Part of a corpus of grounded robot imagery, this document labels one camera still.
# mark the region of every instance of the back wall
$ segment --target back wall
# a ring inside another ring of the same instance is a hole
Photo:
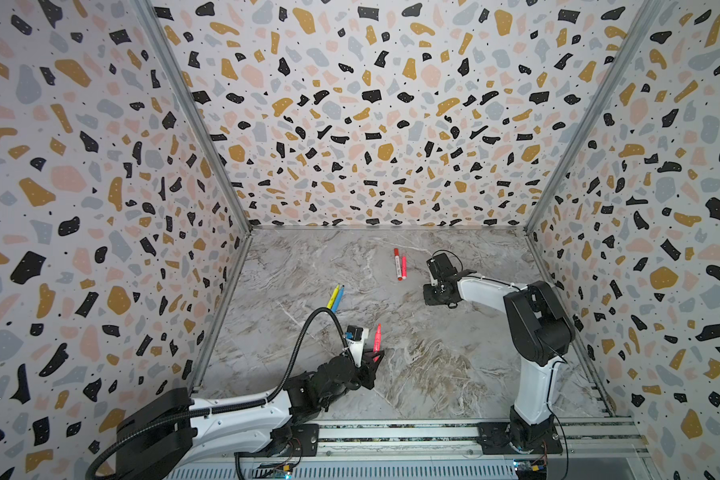
[[[154,2],[253,224],[520,225],[641,2]]]

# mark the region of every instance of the patterned wallpaper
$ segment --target patterned wallpaper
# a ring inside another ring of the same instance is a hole
[[[524,224],[641,4],[154,1],[254,225]]]
[[[720,479],[720,2],[667,2],[532,233],[665,478]]]
[[[0,480],[186,384],[239,237],[130,4],[0,2]]]

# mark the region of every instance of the side wall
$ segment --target side wall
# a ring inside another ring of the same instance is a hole
[[[186,384],[238,245],[127,2],[0,2],[0,479]]]
[[[642,2],[290,4],[154,1],[252,224],[524,224]]]
[[[720,2],[649,35],[531,235],[663,475],[720,478]]]

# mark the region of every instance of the marker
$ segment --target marker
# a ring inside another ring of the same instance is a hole
[[[333,305],[331,306],[331,312],[336,313],[336,310],[338,310],[338,303],[342,301],[343,296],[344,296],[344,285],[342,285],[342,288],[338,291],[338,295],[336,295],[336,300],[333,301]]]
[[[379,323],[376,327],[376,337],[373,340],[373,351],[376,353],[377,351],[382,349],[382,324]]]
[[[400,252],[398,249],[394,249],[394,268],[398,273],[398,280],[403,280],[403,272],[400,269]]]
[[[336,300],[336,295],[338,295],[338,291],[340,285],[337,283],[336,288],[333,290],[333,294],[331,294],[331,299],[328,301],[328,304],[326,305],[327,308],[331,308],[333,306],[334,300]]]

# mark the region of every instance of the yellow marker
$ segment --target yellow marker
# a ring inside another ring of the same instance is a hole
[[[336,295],[338,295],[338,291],[341,289],[340,284],[336,284],[336,288],[333,290],[333,295],[331,295],[331,299],[328,301],[327,308],[331,308],[333,306],[333,302],[336,301]]]

